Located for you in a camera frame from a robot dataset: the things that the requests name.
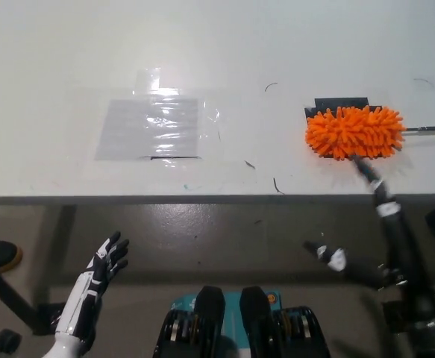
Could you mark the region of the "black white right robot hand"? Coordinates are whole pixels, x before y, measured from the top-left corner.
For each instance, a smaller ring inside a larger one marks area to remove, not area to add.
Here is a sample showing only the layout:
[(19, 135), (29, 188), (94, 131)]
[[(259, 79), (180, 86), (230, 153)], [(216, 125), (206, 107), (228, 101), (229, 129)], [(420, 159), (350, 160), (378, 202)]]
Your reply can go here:
[(387, 241), (387, 264), (376, 266), (367, 259), (353, 257), (344, 248), (333, 249), (320, 242), (306, 241), (303, 247), (331, 271), (352, 283), (376, 290), (396, 285), (402, 286), (410, 297), (433, 296), (435, 291), (422, 252), (401, 205), (367, 160), (354, 155), (352, 161), (371, 188), (375, 211)]

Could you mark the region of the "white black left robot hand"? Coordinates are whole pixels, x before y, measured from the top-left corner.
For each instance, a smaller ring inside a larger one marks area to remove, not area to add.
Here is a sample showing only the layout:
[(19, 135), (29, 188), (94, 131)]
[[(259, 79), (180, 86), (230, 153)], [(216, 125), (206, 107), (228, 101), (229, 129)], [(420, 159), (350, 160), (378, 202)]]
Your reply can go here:
[(78, 275), (56, 326), (56, 333), (85, 343), (96, 332), (102, 296), (110, 282), (128, 265), (129, 241), (119, 231), (109, 236)]

